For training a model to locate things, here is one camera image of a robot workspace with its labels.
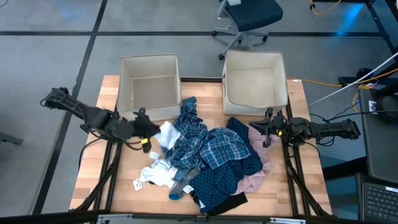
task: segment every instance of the beige storage box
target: beige storage box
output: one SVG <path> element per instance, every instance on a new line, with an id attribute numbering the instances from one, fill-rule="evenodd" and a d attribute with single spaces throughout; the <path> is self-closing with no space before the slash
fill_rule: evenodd
<path id="1" fill-rule="evenodd" d="M 279 52 L 229 50 L 223 69 L 224 114 L 264 116 L 287 105 L 283 56 Z"/>
<path id="2" fill-rule="evenodd" d="M 180 76 L 176 55 L 143 55 L 120 59 L 118 111 L 134 120 L 144 107 L 152 121 L 175 119 L 181 113 Z"/>

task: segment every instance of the plaid shirt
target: plaid shirt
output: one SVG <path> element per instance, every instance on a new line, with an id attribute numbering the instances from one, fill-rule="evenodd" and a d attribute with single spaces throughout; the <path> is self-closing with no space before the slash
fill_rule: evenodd
<path id="1" fill-rule="evenodd" d="M 197 116 L 197 99 L 191 97 L 182 101 L 181 115 L 174 121 L 174 127 L 181 133 L 174 147 L 162 151 L 173 166 L 201 170 L 210 166 L 215 169 L 230 159 L 244 159 L 250 156 L 244 141 L 227 128 L 207 130 L 203 120 Z"/>

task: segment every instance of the black metal leg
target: black metal leg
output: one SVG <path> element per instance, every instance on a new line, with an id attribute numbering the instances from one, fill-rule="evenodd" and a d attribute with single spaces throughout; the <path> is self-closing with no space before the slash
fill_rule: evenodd
<path id="1" fill-rule="evenodd" d="M 355 173 L 368 174 L 368 165 L 366 163 L 366 156 L 353 159 L 352 161 L 344 162 L 338 165 L 326 167 L 322 169 L 325 180 L 346 177 L 355 175 Z"/>
<path id="2" fill-rule="evenodd" d="M 2 142 L 11 142 L 11 143 L 16 144 L 16 145 L 20 145 L 23 142 L 23 140 L 21 140 L 21 139 L 12 137 L 12 136 L 10 136 L 8 134 L 4 134 L 4 133 L 0 133 L 0 140 Z"/>

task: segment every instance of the wooden table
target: wooden table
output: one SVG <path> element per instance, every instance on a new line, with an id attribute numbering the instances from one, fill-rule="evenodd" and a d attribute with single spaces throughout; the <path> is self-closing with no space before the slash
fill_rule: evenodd
<path id="1" fill-rule="evenodd" d="M 287 80 L 287 85 L 293 116 L 310 119 L 302 83 Z M 104 76 L 96 106 L 113 110 L 118 95 L 118 86 L 119 76 Z M 223 115 L 221 92 L 221 83 L 182 83 L 182 98 L 188 98 L 189 96 L 197 98 L 198 117 L 204 119 L 208 129 L 225 127 L 227 120 L 231 117 Z M 262 119 L 262 117 L 258 116 L 235 117 L 246 124 L 250 121 Z M 89 142 L 93 139 L 93 136 L 88 136 L 87 141 Z M 79 206 L 98 183 L 105 147 L 106 141 L 100 140 L 86 148 L 70 208 Z M 155 139 L 152 139 L 152 151 L 161 154 L 159 143 Z M 305 144 L 300 147 L 300 154 L 305 183 L 309 191 L 311 191 L 322 208 L 331 214 L 318 152 L 312 146 Z M 292 216 L 281 143 L 269 151 L 269 159 L 272 163 L 272 170 L 267 174 L 266 181 L 261 188 L 256 193 L 246 193 L 248 203 L 222 215 Z M 146 183 L 140 191 L 134 190 L 132 181 L 139 178 L 143 167 L 152 163 L 153 160 L 149 158 L 148 154 L 144 154 L 142 151 L 133 151 L 123 146 L 111 211 L 114 213 L 199 215 L 199 207 L 193 202 L 191 197 L 186 195 L 178 201 L 170 200 L 170 189 L 166 186 L 159 187 Z M 105 186 L 100 208 L 104 208 L 107 192 L 108 187 Z M 299 212 L 303 213 L 301 194 L 297 186 L 295 186 L 295 192 Z"/>

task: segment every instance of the white cloth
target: white cloth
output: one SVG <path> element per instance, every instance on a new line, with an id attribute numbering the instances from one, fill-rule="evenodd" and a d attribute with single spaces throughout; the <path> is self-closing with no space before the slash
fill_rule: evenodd
<path id="1" fill-rule="evenodd" d="M 180 132 L 170 122 L 166 121 L 160 127 L 160 133 L 155 134 L 154 137 L 161 146 L 171 149 L 180 135 Z"/>
<path id="2" fill-rule="evenodd" d="M 139 179 L 142 182 L 151 181 L 160 187 L 166 185 L 172 188 L 175 184 L 173 177 L 176 171 L 176 168 L 171 166 L 166 160 L 158 159 L 150 167 L 144 167 L 141 170 Z"/>

